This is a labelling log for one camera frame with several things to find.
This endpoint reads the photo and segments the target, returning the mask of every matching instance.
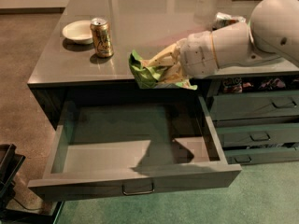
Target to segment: floor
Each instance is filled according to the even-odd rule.
[[[16,199],[37,212],[50,207],[26,185],[42,176],[54,130],[26,82],[59,17],[0,15],[0,143],[27,157]],[[298,170],[299,162],[244,166],[227,189],[65,202],[57,223],[298,223]],[[15,201],[9,207],[25,211]]]

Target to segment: open drawer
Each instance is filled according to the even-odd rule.
[[[195,91],[99,91],[93,97],[93,105],[84,97],[65,103],[43,178],[28,185],[42,199],[221,188],[241,171],[227,163]]]

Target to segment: can lid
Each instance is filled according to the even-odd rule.
[[[105,25],[107,23],[107,20],[106,19],[103,19],[103,18],[94,18],[92,19],[92,25]]]

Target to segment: can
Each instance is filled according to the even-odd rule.
[[[104,18],[94,18],[91,22],[93,46],[98,57],[106,58],[113,55],[110,25]]]

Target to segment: green floor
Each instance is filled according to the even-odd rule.
[[[243,166],[227,189],[66,202],[65,223],[299,223],[299,162]]]

